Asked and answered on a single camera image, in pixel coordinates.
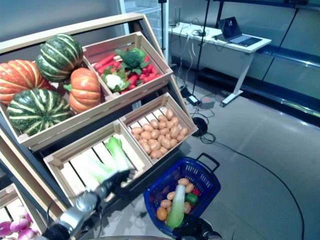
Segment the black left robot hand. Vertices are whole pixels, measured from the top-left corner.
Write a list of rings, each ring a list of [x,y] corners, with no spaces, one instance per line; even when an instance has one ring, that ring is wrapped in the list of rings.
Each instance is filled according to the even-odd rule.
[[[134,178],[136,171],[134,169],[128,169],[120,171],[112,175],[110,178],[104,180],[101,186],[104,188],[104,198],[107,198],[111,193],[120,199],[127,200],[130,198],[130,192],[124,187],[121,187],[122,183],[131,181]]]

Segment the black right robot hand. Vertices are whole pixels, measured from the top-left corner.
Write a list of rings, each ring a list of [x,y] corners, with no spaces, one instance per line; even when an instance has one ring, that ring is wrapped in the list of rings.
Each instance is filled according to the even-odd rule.
[[[212,233],[211,225],[202,218],[189,218],[188,223],[173,229],[173,233],[179,237],[194,237],[196,240],[207,240],[209,233]]]

